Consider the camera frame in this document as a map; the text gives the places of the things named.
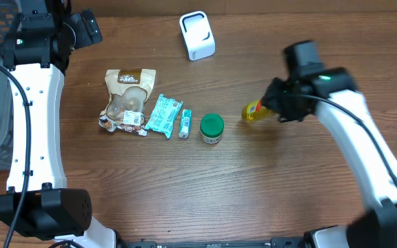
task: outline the wire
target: wire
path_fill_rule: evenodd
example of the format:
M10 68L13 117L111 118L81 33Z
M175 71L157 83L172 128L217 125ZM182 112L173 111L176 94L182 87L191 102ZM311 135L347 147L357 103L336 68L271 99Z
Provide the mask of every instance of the wire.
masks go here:
M31 126L31 122L30 122L30 110L29 110L30 104L27 99L27 95L24 92L24 89L22 88L22 86L18 82L18 80L11 73L9 73L9 71L7 71L7 69L2 67L1 65L0 65L0 71L3 72L9 79L12 80L12 82L18 88L19 93L21 94L22 101L24 104L24 110L26 111L26 129L27 129L26 130L26 167L24 169L24 182L22 185L21 197L19 199L18 207L17 207L16 212L14 213L12 224L10 224L10 228L7 233L6 241L4 242L4 248L8 248L10 241L12 240L14 227L16 226L19 216L21 215L23 203L24 203L24 200L25 200L26 194L27 194L28 179L30 177L30 151L31 151L31 144L32 144L32 139L31 139L32 126Z
M375 145L376 150L379 153L379 156L381 157L381 159L383 160L383 163L385 165L385 168L387 169L387 172L390 176L390 178L393 180L394 185L396 186L397 189L397 177L396 175L393 173L393 170L391 169L387 159L385 158L385 155L383 153L383 151L381 150L378 142L376 141L375 137L373 136L373 134L370 132L369 128L364 124L363 120L361 120L359 117L357 117L355 114L353 114L352 112L350 112L348 109L346 109L345 107L331 101L328 99L323 99L321 97L317 97L317 96L311 96L311 95L306 95L306 94L287 94L287 96L291 96L291 97L301 97L301 98L306 98L306 99L314 99L314 100L318 100L318 101L322 101L324 103L330 104L336 108L338 108L339 110L341 110L342 112L346 113L348 116L352 117L364 130L365 132L368 134L368 136L370 137L371 141L373 142L373 144Z
M76 248L83 248L80 244L76 243L73 240L64 240L64 241L56 242L53 245L50 245L48 248L56 248L59 245L72 245Z

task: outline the white container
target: white container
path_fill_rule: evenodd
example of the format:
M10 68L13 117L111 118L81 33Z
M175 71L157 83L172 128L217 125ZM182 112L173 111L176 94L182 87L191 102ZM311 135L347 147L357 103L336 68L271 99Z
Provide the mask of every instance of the white container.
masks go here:
M203 59L215 53L214 35L203 11L184 14L179 24L191 61Z

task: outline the wooden tabletop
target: wooden tabletop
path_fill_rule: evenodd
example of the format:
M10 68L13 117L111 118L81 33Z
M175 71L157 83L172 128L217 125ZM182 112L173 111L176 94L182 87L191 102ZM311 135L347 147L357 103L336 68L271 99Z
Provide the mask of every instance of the wooden tabletop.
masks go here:
M68 187L87 189L94 216L125 240L258 240L349 223L363 213L358 187L330 133L308 116L248 125L241 109L287 77L282 49L313 39L329 68L355 77L397 157L397 12L210 16L216 53L190 62L179 17L101 18L103 42L70 59L61 100L61 153ZM149 132L110 134L108 69L157 71L159 94L193 111L187 140ZM199 123L216 112L223 140L205 144ZM0 172L4 194L8 172ZM0 222L0 247L8 228ZM15 235L11 247L47 247Z

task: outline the light blue wrapper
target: light blue wrapper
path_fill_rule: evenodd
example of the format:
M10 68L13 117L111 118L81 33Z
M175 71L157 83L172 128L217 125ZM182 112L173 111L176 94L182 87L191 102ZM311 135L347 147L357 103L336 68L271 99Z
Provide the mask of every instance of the light blue wrapper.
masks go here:
M146 130L161 132L166 138L171 138L174 122L182 108L183 102L168 99L160 94L156 107L152 110L150 120L145 126Z

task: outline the black cable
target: black cable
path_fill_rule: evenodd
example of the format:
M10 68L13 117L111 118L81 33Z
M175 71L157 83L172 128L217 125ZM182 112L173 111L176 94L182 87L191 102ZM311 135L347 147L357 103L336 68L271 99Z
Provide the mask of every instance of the black cable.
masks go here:
M384 155L383 151L381 150L378 142L376 141L376 139L373 136L373 134L370 132L369 128L364 124L363 120L361 120L359 117L357 117L355 114L350 112L345 107L343 107L343 106L341 106L341 105L339 105L339 104L337 104L337 103L335 103L335 102L333 102L331 100L328 100L328 99L323 99L321 97L311 96L311 95L306 95L306 94L287 94L287 96L290 96L290 97L301 97L301 98L306 98L306 99L314 99L314 100L322 101L324 103L328 103L328 104L338 108L342 112L346 113L348 116L352 117L365 130L367 135L370 137L370 139L373 142L376 150L379 153L379 156L381 157L381 159L384 162L385 168L387 169L387 172L388 172L390 178L393 180L393 183L394 183L394 185L396 186L396 189L397 189L397 177L393 173L393 170L391 169L387 159L385 158L385 155Z
M73 240L64 240L64 241L56 242L53 245L50 245L48 248L56 248L59 245L72 245L76 248L83 248L80 244L76 243Z
M24 169L24 182L22 185L22 192L21 192L21 197L19 199L18 207L16 212L14 213L14 217L12 220L12 224L10 225L10 228L7 233L6 241L4 242L4 248L8 248L10 241L12 240L13 232L14 232L14 226L16 225L19 215L21 214L22 206L24 203L24 199L26 198L27 194L27 188L28 188L28 179L30 177L30 150L31 150L31 144L32 144L32 126L30 122L30 110L29 110L29 102L27 99L27 95L24 92L24 89L22 88L21 84L18 82L18 80L11 74L7 69L4 67L0 66L0 71L3 72L9 79L13 81L13 83L16 85L16 87L19 90L19 93L21 94L22 101L24 104L24 110L26 111L26 167Z

